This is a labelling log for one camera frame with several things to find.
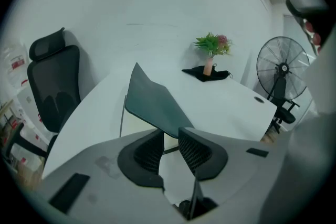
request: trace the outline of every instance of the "flower arrangement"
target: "flower arrangement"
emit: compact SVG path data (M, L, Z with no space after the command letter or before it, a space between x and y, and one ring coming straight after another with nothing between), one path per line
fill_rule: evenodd
M232 41L227 39L227 37L224 35L214 36L212 33L208 33L206 37L196 39L196 46L200 49L206 50L210 58L213 58L215 55L224 55L230 53Z

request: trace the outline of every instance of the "chair headrest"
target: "chair headrest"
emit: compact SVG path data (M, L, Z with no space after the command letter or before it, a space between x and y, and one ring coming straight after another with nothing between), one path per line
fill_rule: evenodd
M29 49L30 59L39 61L62 50L65 47L63 30L64 27L49 36L34 41Z

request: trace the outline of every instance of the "floor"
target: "floor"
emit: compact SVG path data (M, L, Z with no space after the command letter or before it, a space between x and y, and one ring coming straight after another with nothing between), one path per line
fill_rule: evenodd
M261 139L262 142L272 144L277 140L278 133L271 128ZM23 164L20 162L17 162L14 164L14 169L17 171L15 174L15 177L18 181L18 183L29 190L35 190L41 181L41 176L43 172L43 164L35 171L32 172L29 169L27 169Z

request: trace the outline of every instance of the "fan grille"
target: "fan grille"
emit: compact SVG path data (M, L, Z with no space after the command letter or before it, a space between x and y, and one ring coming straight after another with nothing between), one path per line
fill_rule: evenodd
M270 94L276 68L284 62L290 70L285 77L287 82L285 98L292 100L306 89L306 84L301 77L309 66L306 52L295 40L288 37L275 37L266 42L258 55L257 75L263 89Z

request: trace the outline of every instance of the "table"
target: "table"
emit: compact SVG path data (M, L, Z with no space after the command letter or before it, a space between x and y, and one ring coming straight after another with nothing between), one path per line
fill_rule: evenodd
M112 70L78 105L53 145L42 178L85 148L120 136L132 68ZM260 141L276 111L268 100L230 78L200 82L178 69L143 70L169 89L195 128L202 131Z

